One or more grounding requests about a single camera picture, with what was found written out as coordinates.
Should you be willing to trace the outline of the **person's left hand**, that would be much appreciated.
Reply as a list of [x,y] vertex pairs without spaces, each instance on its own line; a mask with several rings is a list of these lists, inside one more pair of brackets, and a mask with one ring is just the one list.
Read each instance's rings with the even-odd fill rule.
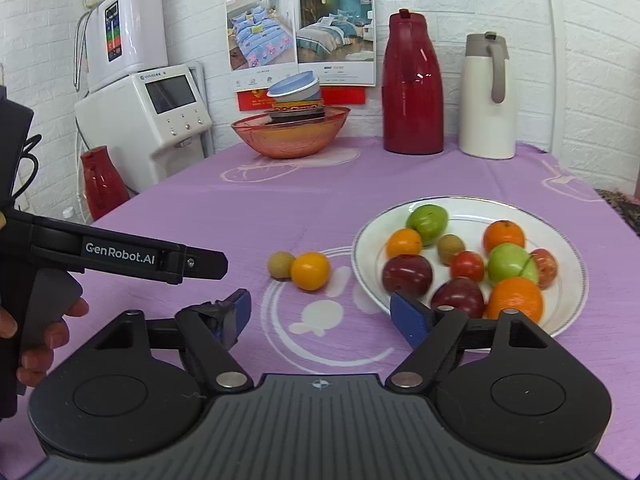
[[[89,312],[88,302],[79,298],[64,314],[71,318],[81,318]],[[1,307],[1,338],[10,339],[17,332],[17,322]],[[24,351],[16,377],[26,387],[35,387],[47,376],[53,365],[54,350],[70,342],[70,330],[65,321],[54,322],[43,333],[43,346]]]

